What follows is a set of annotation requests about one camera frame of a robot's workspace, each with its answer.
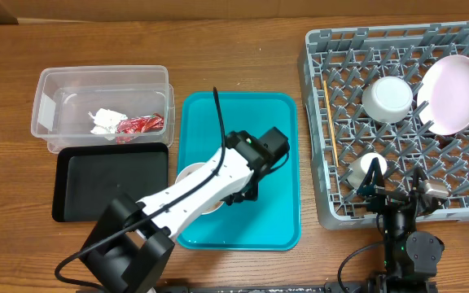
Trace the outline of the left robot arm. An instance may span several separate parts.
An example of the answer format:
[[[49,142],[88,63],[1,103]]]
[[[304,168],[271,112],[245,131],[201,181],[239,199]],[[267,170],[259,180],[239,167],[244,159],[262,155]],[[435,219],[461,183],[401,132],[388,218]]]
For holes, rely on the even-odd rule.
[[[254,200],[259,181],[288,160],[287,136],[273,127],[256,138],[219,127],[221,145],[198,170],[138,201],[110,202],[81,250],[62,260],[55,277],[101,292],[148,292],[156,286],[175,238],[215,203]]]

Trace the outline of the white round plate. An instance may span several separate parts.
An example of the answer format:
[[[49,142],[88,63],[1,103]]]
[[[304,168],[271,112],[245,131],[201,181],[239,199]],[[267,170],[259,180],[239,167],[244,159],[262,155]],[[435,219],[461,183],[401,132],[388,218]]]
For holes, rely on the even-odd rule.
[[[432,65],[422,80],[417,104],[419,119],[438,135],[459,133],[469,127],[469,58],[450,55]]]

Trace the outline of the white napkin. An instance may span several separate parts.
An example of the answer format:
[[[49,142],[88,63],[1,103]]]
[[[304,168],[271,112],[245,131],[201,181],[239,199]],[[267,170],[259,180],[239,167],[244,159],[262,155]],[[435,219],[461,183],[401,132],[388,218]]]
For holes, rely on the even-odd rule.
[[[117,131],[118,124],[128,119],[125,114],[104,108],[100,108],[95,114],[88,112],[88,115],[94,122],[94,127],[90,132],[103,135],[108,141],[114,139],[113,135]]]

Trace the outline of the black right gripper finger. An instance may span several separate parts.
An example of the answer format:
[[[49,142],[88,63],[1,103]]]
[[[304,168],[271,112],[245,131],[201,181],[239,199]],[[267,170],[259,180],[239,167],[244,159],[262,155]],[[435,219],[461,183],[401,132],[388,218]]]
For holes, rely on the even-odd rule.
[[[426,180],[427,180],[426,173],[419,165],[416,165],[412,173],[411,194],[412,195],[424,194]]]
[[[378,158],[374,158],[370,167],[357,189],[358,195],[377,195],[379,190],[383,190],[384,185],[384,176],[381,170],[381,165]]]

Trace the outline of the white paper cup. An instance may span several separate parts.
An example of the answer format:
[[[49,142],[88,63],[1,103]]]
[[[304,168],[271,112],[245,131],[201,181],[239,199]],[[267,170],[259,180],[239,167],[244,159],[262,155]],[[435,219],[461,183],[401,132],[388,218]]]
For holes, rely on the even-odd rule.
[[[352,169],[352,173],[348,176],[347,180],[354,189],[357,189],[361,185],[366,173],[368,172],[372,160],[375,158],[379,160],[382,174],[385,174],[388,167],[387,161],[382,155],[375,152],[364,154],[349,165],[349,167]]]

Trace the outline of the pink bowl with rice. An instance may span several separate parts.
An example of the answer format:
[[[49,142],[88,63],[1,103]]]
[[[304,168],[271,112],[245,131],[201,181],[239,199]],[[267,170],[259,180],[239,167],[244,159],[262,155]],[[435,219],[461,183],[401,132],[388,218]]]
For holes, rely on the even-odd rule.
[[[175,180],[175,184],[179,183],[182,179],[184,179],[185,177],[189,176],[190,174],[192,174],[194,171],[200,169],[203,165],[205,165],[205,162],[199,162],[199,163],[194,163],[194,164],[190,164],[188,165],[187,167],[185,167],[178,175],[177,175],[177,178]],[[213,212],[215,212],[216,210],[218,210],[221,206],[222,206],[223,202],[222,201],[219,201],[217,203],[215,203],[213,206],[211,206],[209,209],[207,209],[206,211],[203,212],[203,215],[208,215],[208,214],[211,214]]]

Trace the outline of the red snack wrapper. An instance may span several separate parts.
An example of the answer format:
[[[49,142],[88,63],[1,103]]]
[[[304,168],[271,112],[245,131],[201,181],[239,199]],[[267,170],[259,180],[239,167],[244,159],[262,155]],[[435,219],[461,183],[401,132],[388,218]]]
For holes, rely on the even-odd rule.
[[[116,134],[123,134],[116,138],[119,144],[125,144],[138,137],[139,133],[159,131],[164,128],[164,117],[155,113],[151,116],[135,117],[122,120],[116,127]]]

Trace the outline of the grey bowl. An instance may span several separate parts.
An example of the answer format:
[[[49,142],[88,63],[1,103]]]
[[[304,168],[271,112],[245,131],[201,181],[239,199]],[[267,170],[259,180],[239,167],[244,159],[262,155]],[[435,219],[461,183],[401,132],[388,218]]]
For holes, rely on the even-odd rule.
[[[397,123],[409,113],[413,94],[409,84],[399,77],[382,77],[368,86],[362,95],[366,114],[381,123]]]

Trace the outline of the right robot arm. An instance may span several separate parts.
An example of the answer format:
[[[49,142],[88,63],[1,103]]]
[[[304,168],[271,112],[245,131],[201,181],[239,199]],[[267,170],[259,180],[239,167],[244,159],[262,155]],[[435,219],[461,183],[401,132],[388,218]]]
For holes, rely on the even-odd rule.
[[[416,218],[443,206],[449,191],[440,181],[430,180],[423,169],[415,167],[407,193],[386,190],[380,162],[374,158],[357,194],[366,200],[366,210],[376,214],[376,228],[382,240],[362,247],[347,256],[337,271],[337,282],[345,292],[437,292],[430,279],[437,274],[445,245],[437,236],[417,229]],[[382,246],[384,271],[376,272],[353,289],[344,284],[341,274],[356,255]]]

